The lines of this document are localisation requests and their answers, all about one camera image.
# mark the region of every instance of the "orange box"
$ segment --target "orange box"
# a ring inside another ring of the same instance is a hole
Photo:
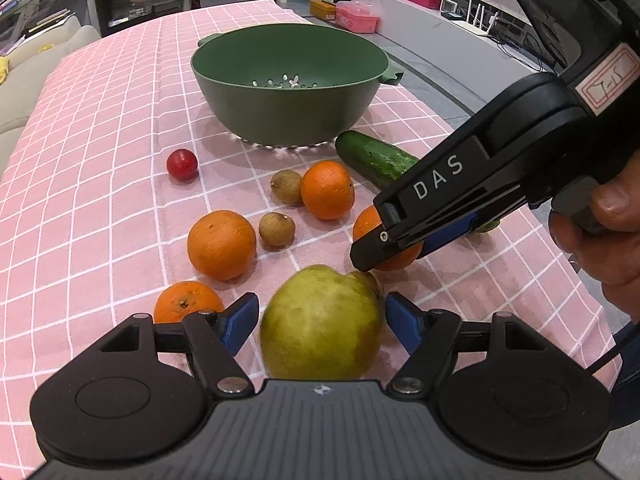
[[[309,11],[320,20],[332,22],[335,20],[335,4],[329,4],[322,0],[311,0]]]

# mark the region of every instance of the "label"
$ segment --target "label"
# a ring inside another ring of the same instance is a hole
[[[640,57],[620,43],[575,90],[594,114],[600,115],[640,76]]]
[[[399,193],[407,216],[423,214],[427,208],[435,213],[452,202],[460,190],[472,184],[474,173],[488,159],[478,139],[471,136],[435,164],[425,167],[425,171]]]

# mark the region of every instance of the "pink checkered tablecloth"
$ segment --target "pink checkered tablecloth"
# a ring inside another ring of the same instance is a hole
[[[174,14],[69,55],[47,79],[0,184],[2,480],[28,475],[42,462],[29,420],[36,387],[130,314],[152,312],[169,284],[203,280],[227,304],[254,291],[265,307],[302,267],[353,269],[351,226],[374,191],[354,175],[356,205],[334,222],[274,202],[274,172],[303,173],[335,157],[334,149],[267,150],[242,142],[211,113],[190,67],[198,38],[301,21],[272,1]],[[357,128],[417,156],[450,132],[410,92],[386,86]],[[166,173],[166,157],[176,148],[193,150],[200,161],[200,176],[190,184],[175,184]],[[233,209],[254,226],[267,211],[285,211],[296,221],[296,239],[281,252],[258,248],[254,268],[240,278],[211,282],[191,267],[186,236],[216,209]],[[457,240],[380,279],[387,291],[424,309],[448,308],[471,320],[515,312],[583,366],[612,346],[602,307],[526,208],[490,234]],[[387,332],[379,357],[369,375],[386,380],[406,353]],[[238,361],[262,381],[254,336]],[[598,378],[610,387],[619,368],[618,359]]]

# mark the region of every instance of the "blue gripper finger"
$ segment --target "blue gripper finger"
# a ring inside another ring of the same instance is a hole
[[[224,323],[220,341],[235,356],[258,324],[260,303],[253,292],[243,294],[231,306],[218,314],[218,322]]]
[[[457,240],[462,235],[470,232],[471,225],[476,219],[476,216],[476,213],[471,213],[464,218],[456,220],[452,224],[431,233],[423,240],[422,250],[416,259],[419,260],[420,258],[424,258],[428,254],[437,251],[439,248],[444,247],[453,240]]]
[[[399,292],[390,292],[385,299],[385,315],[391,330],[411,355],[422,342],[424,312]]]

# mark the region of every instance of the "green colander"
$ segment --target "green colander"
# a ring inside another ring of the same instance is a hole
[[[380,83],[402,77],[375,44],[321,25],[256,25],[198,46],[191,68],[213,113],[263,146],[332,140],[362,116]]]

